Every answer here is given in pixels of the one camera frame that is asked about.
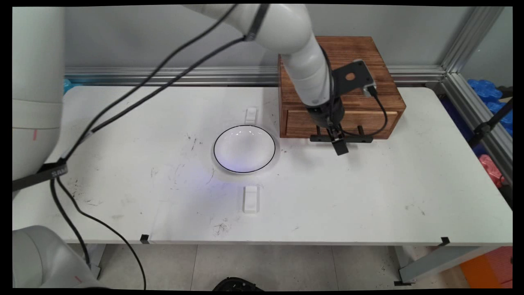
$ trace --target wooden drawer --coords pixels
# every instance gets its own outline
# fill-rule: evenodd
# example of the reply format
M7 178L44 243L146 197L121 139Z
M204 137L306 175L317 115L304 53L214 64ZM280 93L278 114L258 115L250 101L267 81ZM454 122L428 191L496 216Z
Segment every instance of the wooden drawer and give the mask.
M318 36L316 39L329 56L333 69L347 65L356 58L362 58L366 62L371 76L377 83L378 98L388 114L386 128L373 137L388 139L404 113L406 104L373 39L335 36ZM280 56L278 64L280 137L309 138L310 135L316 134L316 126L300 101ZM373 98L365 97L360 89L341 95L341 99L346 111L341 124L347 132L358 133L357 126L362 125L365 133L372 133L384 124L384 114L377 102Z
M388 139L400 117L399 112L396 111L386 113L388 124L382 132L374 136L376 139ZM381 111L346 111L341 124L347 132L358 133L357 126L362 125L364 133L372 133L384 124L384 113ZM327 134L325 129L321 129L321 133ZM309 138L312 134L316 134L316 126L306 110L287 111L286 134L282 137Z

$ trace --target gray wall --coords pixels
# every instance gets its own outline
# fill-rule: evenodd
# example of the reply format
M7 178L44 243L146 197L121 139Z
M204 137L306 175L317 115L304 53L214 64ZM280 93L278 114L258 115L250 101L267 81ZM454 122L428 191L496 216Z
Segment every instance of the gray wall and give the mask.
M513 7L506 7L461 71L466 79L513 85Z
M384 61L438 65L471 7L308 4L316 35L372 36ZM154 67L214 20L180 5L68 7L66 67ZM168 67L185 67L240 34L221 25ZM235 45L202 66L275 66L277 54L256 43Z

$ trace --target metal profile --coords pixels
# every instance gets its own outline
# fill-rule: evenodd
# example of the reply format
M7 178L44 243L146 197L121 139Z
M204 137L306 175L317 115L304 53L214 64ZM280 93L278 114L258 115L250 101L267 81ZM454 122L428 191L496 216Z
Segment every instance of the metal profile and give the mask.
M67 68L65 78L86 86L135 86L154 68ZM161 69L147 86L161 86L185 68ZM196 68L173 86L274 86L278 84L276 67Z
M461 74L447 74L442 81L442 88L471 130L493 116ZM513 187L513 138L499 123L484 137L482 144Z
M448 73L462 70L504 7L476 6L442 61Z
M445 71L440 66L389 66L397 84L436 83ZM65 78L87 86L135 86L153 68L67 68ZM160 70L146 85L160 86L185 68ZM181 78L174 86L278 86L277 67L216 67L197 68Z
M388 66L396 84L437 83L444 78L445 70L440 66Z

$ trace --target white plastic block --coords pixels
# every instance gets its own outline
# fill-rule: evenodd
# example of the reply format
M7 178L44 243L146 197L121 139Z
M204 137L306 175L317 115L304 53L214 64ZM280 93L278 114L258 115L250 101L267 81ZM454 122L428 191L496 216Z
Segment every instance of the white plastic block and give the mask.
M257 108L248 108L246 111L246 125L255 125L257 119Z
M258 186L244 187L244 213L253 214L258 212L259 196Z

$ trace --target floor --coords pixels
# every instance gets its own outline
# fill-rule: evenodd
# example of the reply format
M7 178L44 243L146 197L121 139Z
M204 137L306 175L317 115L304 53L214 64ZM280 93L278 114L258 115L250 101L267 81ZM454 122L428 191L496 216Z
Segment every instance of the floor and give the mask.
M79 245L71 245L81 252ZM386 246L133 245L147 289L210 291L240 277L265 291L469 288L460 267L395 287L398 260ZM124 245L107 245L100 281L114 289L141 289L138 264Z

